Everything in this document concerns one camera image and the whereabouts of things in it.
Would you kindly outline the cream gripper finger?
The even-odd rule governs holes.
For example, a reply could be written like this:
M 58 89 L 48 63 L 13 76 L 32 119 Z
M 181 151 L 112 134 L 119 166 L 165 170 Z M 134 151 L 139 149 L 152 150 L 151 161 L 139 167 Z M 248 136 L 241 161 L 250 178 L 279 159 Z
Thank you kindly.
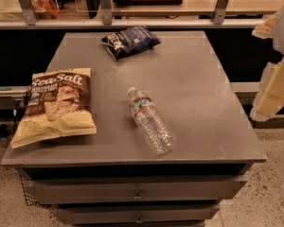
M 272 39 L 277 15 L 278 13 L 276 12 L 269 16 L 263 23 L 257 25 L 252 31 L 252 35 L 260 39 Z
M 264 68 L 250 116 L 258 122 L 267 121 L 275 116 L 283 106 L 284 58 L 278 64 L 268 62 Z

